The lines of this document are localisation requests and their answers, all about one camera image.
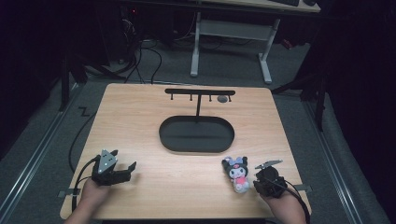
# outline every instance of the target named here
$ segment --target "black and white plush toy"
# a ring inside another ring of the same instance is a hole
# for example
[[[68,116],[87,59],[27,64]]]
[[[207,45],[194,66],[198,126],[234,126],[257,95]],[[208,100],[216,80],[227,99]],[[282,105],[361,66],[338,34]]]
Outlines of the black and white plush toy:
[[[236,160],[233,160],[231,157],[226,157],[221,161],[221,164],[224,171],[233,182],[233,189],[237,193],[248,191],[248,157],[238,157]]]

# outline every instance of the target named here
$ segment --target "plush keychain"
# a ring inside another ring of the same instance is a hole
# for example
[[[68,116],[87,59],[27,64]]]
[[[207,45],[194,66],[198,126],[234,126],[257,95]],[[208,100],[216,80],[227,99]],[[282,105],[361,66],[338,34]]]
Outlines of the plush keychain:
[[[248,191],[248,157],[238,157],[235,161],[231,157],[226,157],[221,161],[221,164],[233,182],[233,189],[237,193]]]

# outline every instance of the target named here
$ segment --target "white desk leg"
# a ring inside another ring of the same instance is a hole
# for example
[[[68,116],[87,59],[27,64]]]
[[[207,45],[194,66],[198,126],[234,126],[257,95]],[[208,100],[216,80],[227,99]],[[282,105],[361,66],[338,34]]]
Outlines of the white desk leg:
[[[274,42],[274,38],[276,35],[277,27],[279,26],[280,19],[275,20],[274,25],[271,29],[271,34],[268,38],[267,45],[265,47],[264,53],[259,54],[259,60],[260,60],[260,65],[262,66],[262,75],[264,76],[264,82],[266,84],[271,84],[272,79],[271,79],[271,74],[268,69],[268,64],[267,64],[267,57],[268,53],[270,52],[271,46]]]
[[[199,35],[201,30],[201,12],[197,12],[197,21],[195,24],[195,44],[194,51],[192,52],[191,72],[192,77],[198,77],[198,64],[199,64]]]

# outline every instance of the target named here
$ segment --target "table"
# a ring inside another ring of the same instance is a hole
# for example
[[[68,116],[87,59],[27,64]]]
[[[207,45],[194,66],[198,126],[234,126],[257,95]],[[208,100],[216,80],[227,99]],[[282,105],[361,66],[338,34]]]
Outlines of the table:
[[[197,97],[166,94],[166,88],[233,90],[232,101],[220,103],[202,97],[201,115],[228,120],[234,128],[233,144],[222,153],[182,153],[166,149],[159,136],[162,122],[174,115],[194,115]],[[134,161],[131,181],[111,187],[110,197],[97,211],[99,219],[240,218],[272,217],[268,205],[253,187],[256,165],[283,160],[276,165],[292,184],[302,184],[271,92],[265,88],[110,84],[92,125],[70,187],[91,158],[119,150],[114,170]],[[223,172],[221,161],[247,156],[250,190],[243,194]],[[91,166],[84,172],[90,175]],[[310,210],[304,192],[301,192]],[[61,217],[71,214],[66,196]]]
[[[265,7],[279,10],[299,11],[299,12],[320,12],[318,4],[310,7],[300,0],[299,6],[292,7],[284,4],[279,4],[267,0],[200,0],[206,3],[217,3],[217,4],[229,4],[237,5],[241,7]],[[272,83],[271,74],[268,69],[267,57],[271,46],[276,36],[276,31],[280,19],[275,19],[274,24],[271,25],[258,25],[258,24],[247,24],[240,22],[229,22],[229,21],[213,21],[213,20],[202,20],[201,13],[197,13],[197,20],[195,25],[195,42],[194,50],[192,53],[191,60],[191,76],[198,76],[199,67],[199,40],[200,35],[217,35],[225,37],[245,38],[265,41],[265,48],[263,53],[259,54],[259,62],[262,68],[262,75],[264,82],[267,84]]]

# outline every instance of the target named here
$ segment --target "gray carpet floor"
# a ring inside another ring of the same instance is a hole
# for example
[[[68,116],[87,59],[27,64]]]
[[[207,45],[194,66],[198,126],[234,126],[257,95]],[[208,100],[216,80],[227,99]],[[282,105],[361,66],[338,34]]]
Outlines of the gray carpet floor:
[[[309,45],[297,46],[293,49],[273,45],[268,57],[273,83],[266,85],[257,59],[257,53],[261,52],[263,46],[259,41],[243,42],[228,39],[227,43],[222,44],[203,43],[199,76],[195,78],[190,77],[192,51],[190,41],[178,41],[172,48],[155,41],[145,42],[144,46],[156,50],[161,55],[162,63],[154,78],[160,84],[246,86],[269,89],[292,81],[309,50]],[[141,64],[138,66],[140,76],[149,83],[151,75],[160,64],[160,57],[151,50],[142,50],[141,56]],[[111,68],[117,69],[118,66],[120,65],[113,64]],[[91,120],[78,135],[78,131],[89,118],[84,115],[92,115],[97,110],[106,85],[114,82],[119,81],[104,76],[89,75],[89,81],[85,85],[77,85],[72,90],[72,102],[68,110],[63,113],[58,111],[61,105],[61,85],[58,83],[52,90],[51,97],[33,114],[18,141],[0,161],[0,169],[3,171],[0,173],[2,180],[0,202],[3,206],[26,164],[37,148],[42,146],[42,140],[52,122],[57,116],[62,116],[62,121],[50,141],[46,143],[43,160],[39,161],[37,169],[32,171],[33,177],[24,184],[25,189],[21,191],[21,197],[16,200],[15,206],[8,210],[7,223],[63,222],[59,213],[64,199],[59,198],[58,193],[68,188],[73,176],[67,159],[69,150],[72,150],[72,164],[76,166],[92,125]],[[140,82],[139,76],[134,71],[129,83]],[[299,91],[286,91],[274,95],[274,98],[302,180],[312,188],[312,191],[308,192],[313,210],[311,223],[389,223],[359,165],[349,151],[332,112],[329,98],[326,98],[326,110],[323,116],[324,132],[320,133],[312,122],[312,116],[309,115],[309,108],[315,105],[315,102],[301,102],[298,93]],[[334,180],[332,169],[329,168],[323,144],[330,150],[330,155],[356,205],[357,217],[360,218],[357,222],[351,221],[350,214],[340,198],[339,189],[336,187],[337,180]]]

